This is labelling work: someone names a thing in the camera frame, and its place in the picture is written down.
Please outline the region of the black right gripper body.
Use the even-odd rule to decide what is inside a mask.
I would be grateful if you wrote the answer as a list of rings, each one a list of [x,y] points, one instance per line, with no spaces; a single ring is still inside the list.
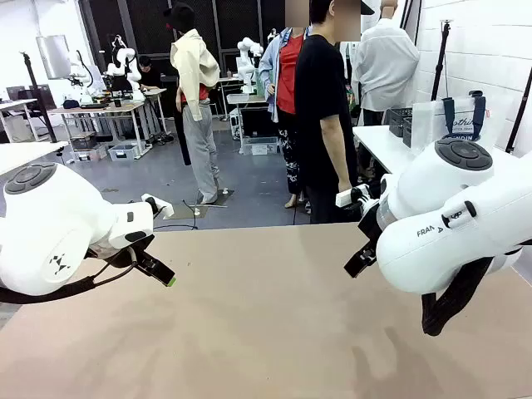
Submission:
[[[377,211],[379,209],[379,200],[367,201],[362,207],[362,218],[358,223],[358,228],[367,236],[369,243],[367,247],[375,250],[377,241],[381,235],[381,228],[377,222]]]

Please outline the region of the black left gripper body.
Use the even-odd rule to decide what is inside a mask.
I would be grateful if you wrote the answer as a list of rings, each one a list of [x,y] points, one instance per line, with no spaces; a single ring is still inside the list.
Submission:
[[[121,236],[126,245],[122,249],[112,248],[110,244],[104,246],[101,241],[93,244],[85,254],[86,259],[103,259],[115,268],[130,267],[134,260],[139,267],[152,268],[156,259],[149,255],[145,250],[155,239],[153,234],[147,234],[143,231],[128,233]]]

